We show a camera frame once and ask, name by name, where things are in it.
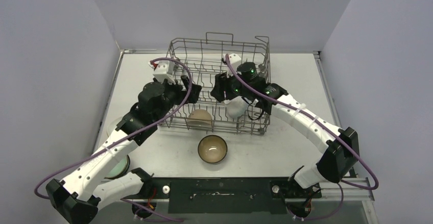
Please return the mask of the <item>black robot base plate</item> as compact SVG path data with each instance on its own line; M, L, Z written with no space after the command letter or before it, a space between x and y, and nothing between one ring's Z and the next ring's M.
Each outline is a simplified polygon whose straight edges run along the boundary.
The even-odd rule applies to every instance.
M287 177L153 178L133 200L168 202L170 214L286 214L321 198L319 184L297 187Z

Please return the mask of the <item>beige bowl with black outside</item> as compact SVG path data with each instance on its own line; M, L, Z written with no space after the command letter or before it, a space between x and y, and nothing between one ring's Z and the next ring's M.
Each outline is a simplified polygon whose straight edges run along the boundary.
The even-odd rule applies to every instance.
M218 135L203 137L198 144L198 155L200 159L208 164L222 162L228 153L227 142Z

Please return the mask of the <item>white bowl with tan outside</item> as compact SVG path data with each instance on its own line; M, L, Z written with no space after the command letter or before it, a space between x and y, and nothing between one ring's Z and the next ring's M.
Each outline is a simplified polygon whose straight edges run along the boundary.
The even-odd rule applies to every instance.
M186 119L186 124L192 127L212 127L212 115L204 109L197 109L191 112Z

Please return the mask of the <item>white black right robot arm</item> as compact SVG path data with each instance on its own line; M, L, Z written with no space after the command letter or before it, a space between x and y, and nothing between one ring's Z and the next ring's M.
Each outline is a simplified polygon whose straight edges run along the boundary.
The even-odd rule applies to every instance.
M357 132L326 122L296 101L284 88L261 77L252 62L241 64L237 74L216 74L211 96L218 102L244 98L246 103L286 122L305 136L322 154L312 166L302 166L289 178L288 190L301 198L309 187L324 181L339 183L358 161Z

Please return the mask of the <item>white bowl with blue outside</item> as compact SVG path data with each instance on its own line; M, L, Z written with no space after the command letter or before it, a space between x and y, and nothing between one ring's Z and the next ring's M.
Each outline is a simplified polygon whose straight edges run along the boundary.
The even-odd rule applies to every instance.
M236 97L232 100L224 101L227 115L233 119L244 115L248 108L248 103L244 101L241 97Z

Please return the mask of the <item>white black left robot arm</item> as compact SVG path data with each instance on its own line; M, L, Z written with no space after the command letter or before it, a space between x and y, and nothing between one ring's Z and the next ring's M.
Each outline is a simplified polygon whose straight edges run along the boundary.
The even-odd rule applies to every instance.
M183 84L170 84L167 80L147 83L138 101L92 154L92 159L62 180L52 179L47 184L52 206L68 223L90 223L99 210L113 202L130 195L141 199L151 195L152 177L141 168L107 183L101 181L157 131L158 123L168 118L169 110L198 101L202 87L193 84L188 76L181 80Z

